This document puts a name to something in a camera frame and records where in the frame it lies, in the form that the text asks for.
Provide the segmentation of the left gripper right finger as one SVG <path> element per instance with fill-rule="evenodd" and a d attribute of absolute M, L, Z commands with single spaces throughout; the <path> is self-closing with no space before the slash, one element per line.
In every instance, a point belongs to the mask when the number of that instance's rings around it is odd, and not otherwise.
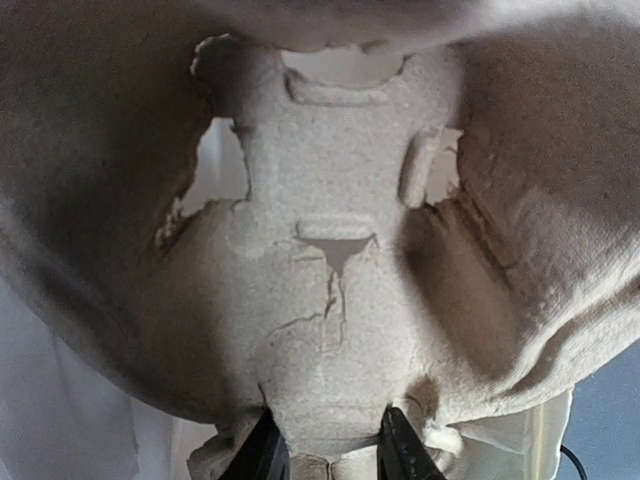
<path fill-rule="evenodd" d="M 379 436 L 380 480 L 445 480 L 398 407 L 386 408 Z"/>

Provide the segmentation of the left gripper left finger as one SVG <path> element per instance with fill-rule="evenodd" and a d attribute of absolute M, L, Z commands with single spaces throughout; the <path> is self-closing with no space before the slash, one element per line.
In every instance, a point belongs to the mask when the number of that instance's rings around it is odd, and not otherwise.
<path fill-rule="evenodd" d="M 287 480 L 290 455 L 270 410 L 266 410 L 239 451 L 240 479 Z"/>

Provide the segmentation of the brown paper bag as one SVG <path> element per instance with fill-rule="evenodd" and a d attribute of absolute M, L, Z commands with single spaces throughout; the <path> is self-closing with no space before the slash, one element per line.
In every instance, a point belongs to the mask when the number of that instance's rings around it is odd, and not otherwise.
<path fill-rule="evenodd" d="M 115 387 L 1 286 L 2 478 L 186 479 L 215 433 Z"/>

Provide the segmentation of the cardboard cup carrier tray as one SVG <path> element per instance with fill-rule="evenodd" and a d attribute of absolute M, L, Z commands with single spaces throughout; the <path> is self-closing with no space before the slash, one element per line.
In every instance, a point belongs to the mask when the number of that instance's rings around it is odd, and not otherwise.
<path fill-rule="evenodd" d="M 335 469 L 639 338 L 635 1 L 5 1 L 1 274 L 91 366 Z"/>

